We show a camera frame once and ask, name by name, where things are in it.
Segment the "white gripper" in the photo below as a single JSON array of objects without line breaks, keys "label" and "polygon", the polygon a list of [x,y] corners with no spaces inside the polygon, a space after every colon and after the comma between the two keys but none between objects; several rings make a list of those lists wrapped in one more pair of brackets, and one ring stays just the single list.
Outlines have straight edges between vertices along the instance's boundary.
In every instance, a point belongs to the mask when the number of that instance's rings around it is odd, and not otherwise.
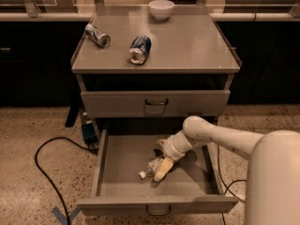
[{"label": "white gripper", "polygon": [[157,144],[165,157],[159,162],[154,175],[154,180],[160,182],[173,167],[173,162],[184,157],[193,146],[183,131],[177,132],[168,139],[159,139]]}]

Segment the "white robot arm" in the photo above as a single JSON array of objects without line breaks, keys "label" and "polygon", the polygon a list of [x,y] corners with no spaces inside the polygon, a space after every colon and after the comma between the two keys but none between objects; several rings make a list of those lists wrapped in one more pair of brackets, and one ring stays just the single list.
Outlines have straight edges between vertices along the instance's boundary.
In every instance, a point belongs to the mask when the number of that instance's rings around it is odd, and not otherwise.
[{"label": "white robot arm", "polygon": [[155,173],[156,181],[187,151],[215,143],[248,158],[245,225],[300,225],[299,132],[253,133],[190,116],[182,130],[159,143],[164,159]]}]

